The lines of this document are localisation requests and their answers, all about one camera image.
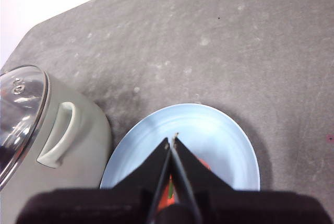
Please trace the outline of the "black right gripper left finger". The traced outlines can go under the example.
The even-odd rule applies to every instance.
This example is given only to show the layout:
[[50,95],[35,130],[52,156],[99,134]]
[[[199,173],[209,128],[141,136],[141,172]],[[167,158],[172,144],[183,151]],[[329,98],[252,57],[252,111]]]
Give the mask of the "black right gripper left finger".
[[146,223],[166,185],[170,144],[165,138],[112,188],[62,188],[31,197],[17,223]]

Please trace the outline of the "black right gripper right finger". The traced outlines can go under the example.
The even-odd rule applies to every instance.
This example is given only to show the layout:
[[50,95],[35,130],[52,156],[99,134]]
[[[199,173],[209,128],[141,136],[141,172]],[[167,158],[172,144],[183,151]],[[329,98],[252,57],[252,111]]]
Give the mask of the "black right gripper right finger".
[[315,198],[292,192],[238,191],[206,168],[178,139],[172,144],[179,203],[173,223],[331,223]]

